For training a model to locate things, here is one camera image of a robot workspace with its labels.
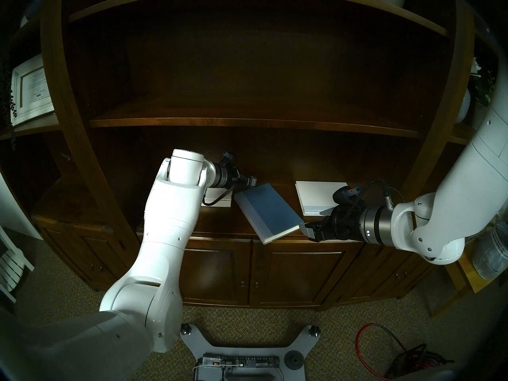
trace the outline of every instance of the mounting knob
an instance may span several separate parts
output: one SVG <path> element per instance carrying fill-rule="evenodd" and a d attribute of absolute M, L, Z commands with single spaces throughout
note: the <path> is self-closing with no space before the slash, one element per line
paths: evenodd
<path fill-rule="evenodd" d="M 309 328 L 309 336 L 310 337 L 319 337 L 320 334 L 321 334 L 321 330 L 319 329 L 319 326 L 312 325 Z"/>
<path fill-rule="evenodd" d="M 180 327 L 180 333 L 182 335 L 189 335 L 191 334 L 192 332 L 192 328 L 189 324 L 182 324 L 182 326 Z"/>

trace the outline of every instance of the white chair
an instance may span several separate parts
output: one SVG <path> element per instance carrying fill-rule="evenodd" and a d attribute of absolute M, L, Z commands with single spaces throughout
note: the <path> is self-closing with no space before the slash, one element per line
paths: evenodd
<path fill-rule="evenodd" d="M 23 251 L 14 245 L 2 227 L 0 237 L 7 247 L 7 251 L 0 258 L 0 291 L 16 303 L 11 291 L 18 285 L 25 265 L 30 270 L 33 270 L 34 266 L 25 258 Z"/>

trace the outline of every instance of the framed certificate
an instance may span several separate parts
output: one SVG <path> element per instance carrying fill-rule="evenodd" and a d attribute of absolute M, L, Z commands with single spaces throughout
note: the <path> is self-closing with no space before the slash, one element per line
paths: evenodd
<path fill-rule="evenodd" d="M 14 117 L 11 111 L 13 126 L 54 112 L 41 54 L 14 68 L 12 92 L 17 113 L 17 117 Z"/>

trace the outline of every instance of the cabinet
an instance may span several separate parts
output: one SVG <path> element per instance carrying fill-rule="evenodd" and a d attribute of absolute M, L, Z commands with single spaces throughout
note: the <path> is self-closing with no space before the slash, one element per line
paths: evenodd
<path fill-rule="evenodd" d="M 191 238 L 180 270 L 184 303 L 247 306 L 250 239 Z"/>
<path fill-rule="evenodd" d="M 335 305 L 405 295 L 433 268 L 418 254 L 365 244 L 323 303 Z"/>
<path fill-rule="evenodd" d="M 33 221 L 60 258 L 94 289 L 108 289 L 133 263 L 107 227 L 42 216 L 33 216 Z"/>
<path fill-rule="evenodd" d="M 318 307 L 363 243 L 252 243 L 252 307 Z"/>

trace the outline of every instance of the white wall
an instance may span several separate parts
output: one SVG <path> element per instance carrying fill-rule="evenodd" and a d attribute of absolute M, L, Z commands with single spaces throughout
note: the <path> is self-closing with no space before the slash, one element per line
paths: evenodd
<path fill-rule="evenodd" d="M 19 208 L 2 175 L 0 175 L 0 226 L 42 240 L 42 237 Z"/>

